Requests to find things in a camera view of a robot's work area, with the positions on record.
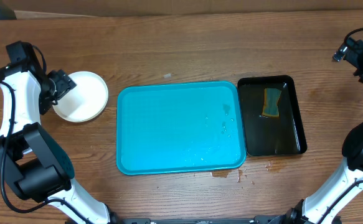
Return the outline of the white plate with stain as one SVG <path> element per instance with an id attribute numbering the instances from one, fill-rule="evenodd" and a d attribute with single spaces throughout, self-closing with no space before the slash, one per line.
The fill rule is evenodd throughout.
<path id="1" fill-rule="evenodd" d="M 96 118 L 105 109 L 109 98 L 108 87 L 99 75 L 93 72 L 80 71 L 69 75 L 76 83 L 54 105 L 57 115 L 66 121 L 81 123 Z"/>

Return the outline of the green yellow sponge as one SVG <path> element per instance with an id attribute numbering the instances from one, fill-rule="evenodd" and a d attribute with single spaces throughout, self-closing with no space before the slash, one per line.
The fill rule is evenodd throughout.
<path id="1" fill-rule="evenodd" d="M 281 90 L 277 88 L 264 89 L 262 116 L 269 118 L 279 117 L 278 102 L 280 96 L 281 96 Z"/>

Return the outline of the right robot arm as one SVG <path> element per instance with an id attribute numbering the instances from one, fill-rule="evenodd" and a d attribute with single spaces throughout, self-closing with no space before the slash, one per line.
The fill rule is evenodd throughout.
<path id="1" fill-rule="evenodd" d="M 333 55 L 356 68 L 354 75 L 363 83 L 363 41 L 354 40 L 355 29 L 348 33 Z M 342 161 L 336 171 L 311 196 L 302 199 L 272 223 L 340 223 L 338 213 L 363 191 L 363 122 L 353 128 L 342 145 Z"/>

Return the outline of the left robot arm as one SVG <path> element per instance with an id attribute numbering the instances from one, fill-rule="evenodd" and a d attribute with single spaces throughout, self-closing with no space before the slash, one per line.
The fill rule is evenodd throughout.
<path id="1" fill-rule="evenodd" d="M 122 223 L 108 205 L 75 179 L 67 153 L 41 126 L 40 117 L 76 83 L 63 71 L 47 71 L 39 48 L 17 41 L 6 46 L 10 62 L 0 68 L 0 191 L 17 213 L 51 205 L 74 223 Z"/>

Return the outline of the black water tray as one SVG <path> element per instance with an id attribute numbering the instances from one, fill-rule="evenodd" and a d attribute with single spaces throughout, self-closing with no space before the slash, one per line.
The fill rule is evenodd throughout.
<path id="1" fill-rule="evenodd" d="M 262 116 L 266 88 L 281 90 L 277 118 Z M 249 156 L 289 156 L 307 151 L 295 83 L 290 76 L 242 78 L 237 90 Z"/>

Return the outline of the teal plastic tray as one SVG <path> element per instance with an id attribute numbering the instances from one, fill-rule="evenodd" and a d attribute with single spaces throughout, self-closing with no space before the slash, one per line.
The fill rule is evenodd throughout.
<path id="1" fill-rule="evenodd" d="M 246 156 L 233 83 L 130 86 L 118 95 L 116 165 L 126 175 L 235 169 Z"/>

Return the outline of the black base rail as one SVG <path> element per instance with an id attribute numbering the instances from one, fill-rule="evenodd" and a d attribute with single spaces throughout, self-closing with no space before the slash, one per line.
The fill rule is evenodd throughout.
<path id="1" fill-rule="evenodd" d="M 122 224 L 268 224 L 284 223 L 286 215 L 257 215 L 254 218 L 221 218 L 221 219 L 166 219 L 150 220 L 148 218 L 127 218 L 119 221 Z"/>

